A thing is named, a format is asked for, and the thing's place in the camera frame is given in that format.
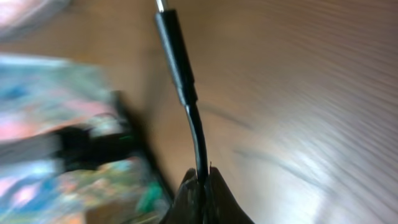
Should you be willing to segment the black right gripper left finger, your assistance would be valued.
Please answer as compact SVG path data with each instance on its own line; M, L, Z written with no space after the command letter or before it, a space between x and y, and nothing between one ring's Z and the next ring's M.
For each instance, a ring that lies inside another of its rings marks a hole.
M201 224L202 222L200 186L197 172L191 168L186 171L173 203L159 224Z

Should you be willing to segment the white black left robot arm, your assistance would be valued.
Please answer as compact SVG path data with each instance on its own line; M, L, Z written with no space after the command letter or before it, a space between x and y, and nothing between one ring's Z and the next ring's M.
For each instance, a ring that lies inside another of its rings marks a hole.
M121 131L93 136L93 128L67 126L24 139L1 141L1 171L27 170L43 162L62 171L95 169L130 157L139 133L129 121Z

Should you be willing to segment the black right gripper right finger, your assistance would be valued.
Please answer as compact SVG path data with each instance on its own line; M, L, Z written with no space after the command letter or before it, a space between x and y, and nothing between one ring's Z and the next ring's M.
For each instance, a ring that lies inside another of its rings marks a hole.
M210 167L205 190L207 223L254 224L239 206L217 167Z

